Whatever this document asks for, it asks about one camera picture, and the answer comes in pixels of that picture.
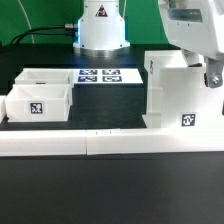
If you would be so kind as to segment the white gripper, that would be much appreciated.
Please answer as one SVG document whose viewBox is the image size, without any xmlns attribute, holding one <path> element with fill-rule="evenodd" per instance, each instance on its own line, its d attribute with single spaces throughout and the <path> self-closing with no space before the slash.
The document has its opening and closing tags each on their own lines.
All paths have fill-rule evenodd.
<svg viewBox="0 0 224 224">
<path fill-rule="evenodd" d="M 188 67 L 206 64 L 205 84 L 223 85 L 224 0 L 158 0 L 159 12 L 170 44 L 181 49 Z"/>
</svg>

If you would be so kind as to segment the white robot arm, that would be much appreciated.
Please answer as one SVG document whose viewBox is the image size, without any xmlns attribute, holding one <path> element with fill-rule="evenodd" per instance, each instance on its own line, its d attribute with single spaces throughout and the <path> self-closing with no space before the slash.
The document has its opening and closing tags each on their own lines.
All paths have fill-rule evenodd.
<svg viewBox="0 0 224 224">
<path fill-rule="evenodd" d="M 210 88 L 223 85 L 224 0 L 157 0 L 165 35 L 179 47 L 189 66 L 200 57 L 206 63 L 205 80 Z M 125 20 L 119 0 L 84 0 L 78 20 L 76 53 L 110 57 L 127 50 Z"/>
</svg>

